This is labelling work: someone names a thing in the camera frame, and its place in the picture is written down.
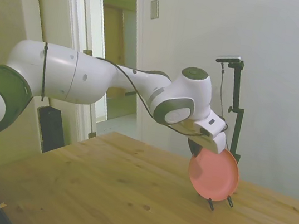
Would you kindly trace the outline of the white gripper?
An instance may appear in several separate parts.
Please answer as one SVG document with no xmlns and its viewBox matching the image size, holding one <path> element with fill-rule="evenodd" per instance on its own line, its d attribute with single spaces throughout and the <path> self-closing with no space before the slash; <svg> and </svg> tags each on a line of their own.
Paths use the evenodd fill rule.
<svg viewBox="0 0 299 224">
<path fill-rule="evenodd" d="M 226 147 L 224 132 L 212 134 L 206 128 L 188 120 L 176 123 L 174 129 L 189 138 L 189 149 L 193 157 L 197 157 L 203 148 L 219 154 Z"/>
</svg>

